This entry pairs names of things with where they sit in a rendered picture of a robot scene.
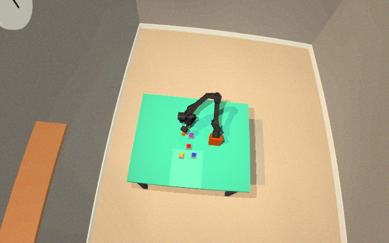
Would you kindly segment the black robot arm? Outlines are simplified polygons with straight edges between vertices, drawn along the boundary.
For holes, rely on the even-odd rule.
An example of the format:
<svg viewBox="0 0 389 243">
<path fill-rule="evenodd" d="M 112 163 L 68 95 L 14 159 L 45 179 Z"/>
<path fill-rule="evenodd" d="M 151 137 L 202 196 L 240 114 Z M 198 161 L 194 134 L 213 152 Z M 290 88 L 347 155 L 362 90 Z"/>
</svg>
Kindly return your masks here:
<svg viewBox="0 0 389 243">
<path fill-rule="evenodd" d="M 178 112 L 177 115 L 177 120 L 179 120 L 180 123 L 185 123 L 186 121 L 191 122 L 193 118 L 196 118 L 196 114 L 193 114 L 194 111 L 197 109 L 198 106 L 200 106 L 203 102 L 205 102 L 208 98 L 214 99 L 215 101 L 215 110 L 214 110 L 214 119 L 212 120 L 212 127 L 213 127 L 213 132 L 212 132 L 212 137 L 219 139 L 220 138 L 220 133 L 221 133 L 221 128 L 219 126 L 219 104 L 222 99 L 222 95 L 219 92 L 215 93 L 206 93 L 204 96 L 202 96 L 198 101 L 195 103 L 189 105 L 185 112 Z"/>
</svg>

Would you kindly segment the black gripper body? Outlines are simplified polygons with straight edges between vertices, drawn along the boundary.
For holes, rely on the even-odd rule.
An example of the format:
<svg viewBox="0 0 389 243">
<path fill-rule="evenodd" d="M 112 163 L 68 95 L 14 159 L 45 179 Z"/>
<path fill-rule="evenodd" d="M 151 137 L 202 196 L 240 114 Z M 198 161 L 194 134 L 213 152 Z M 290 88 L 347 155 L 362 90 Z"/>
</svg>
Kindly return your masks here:
<svg viewBox="0 0 389 243">
<path fill-rule="evenodd" d="M 196 118 L 193 118 L 193 120 L 196 120 Z M 192 121 L 187 121 L 187 120 L 185 119 L 185 121 L 186 121 L 186 126 L 182 126 L 182 127 L 181 127 L 181 131 L 187 133 L 188 127 L 191 126 L 191 124 L 193 123 L 193 120 L 192 120 Z"/>
</svg>

